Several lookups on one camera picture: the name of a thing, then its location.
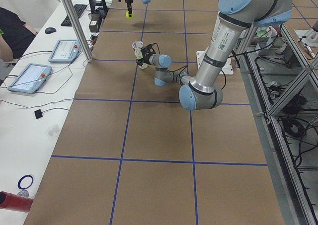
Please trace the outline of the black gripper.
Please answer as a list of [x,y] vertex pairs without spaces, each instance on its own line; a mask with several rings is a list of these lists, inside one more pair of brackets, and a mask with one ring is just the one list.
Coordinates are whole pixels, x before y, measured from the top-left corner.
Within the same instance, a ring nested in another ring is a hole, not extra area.
[[129,12],[132,12],[132,6],[131,4],[133,3],[133,0],[125,0],[125,3],[127,4],[127,10]]
[[143,52],[142,53],[142,63],[143,64],[148,64],[148,65],[153,65],[153,56],[154,52]]

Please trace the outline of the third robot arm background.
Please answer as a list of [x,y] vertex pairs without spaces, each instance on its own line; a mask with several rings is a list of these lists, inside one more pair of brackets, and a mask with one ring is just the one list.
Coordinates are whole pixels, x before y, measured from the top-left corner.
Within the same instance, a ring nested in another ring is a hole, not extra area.
[[299,38],[299,42],[307,44],[310,47],[318,47],[318,22],[309,30],[294,30]]

